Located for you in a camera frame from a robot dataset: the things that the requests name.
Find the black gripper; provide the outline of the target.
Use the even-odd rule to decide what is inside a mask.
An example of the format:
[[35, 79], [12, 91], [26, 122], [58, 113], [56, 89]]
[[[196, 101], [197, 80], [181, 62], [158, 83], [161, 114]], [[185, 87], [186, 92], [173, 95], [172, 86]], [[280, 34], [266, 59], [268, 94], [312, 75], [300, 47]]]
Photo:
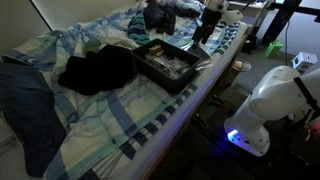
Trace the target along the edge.
[[195, 32], [192, 36], [193, 44], [192, 48], [196, 49], [199, 43], [201, 30], [205, 30], [201, 43], [205, 44], [208, 38], [212, 35], [214, 28], [222, 18], [222, 13], [216, 10], [210, 10], [209, 8], [205, 8], [201, 15], [201, 26], [197, 26]]

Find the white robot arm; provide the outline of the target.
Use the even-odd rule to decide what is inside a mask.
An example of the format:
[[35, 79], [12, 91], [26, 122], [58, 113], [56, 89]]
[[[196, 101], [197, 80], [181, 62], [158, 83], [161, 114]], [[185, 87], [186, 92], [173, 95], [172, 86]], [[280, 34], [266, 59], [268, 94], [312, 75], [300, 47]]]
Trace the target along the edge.
[[264, 75], [223, 128], [229, 142], [261, 157], [270, 147], [264, 124], [304, 110], [308, 110], [305, 124], [319, 118], [320, 70], [300, 75], [289, 66], [278, 66]]

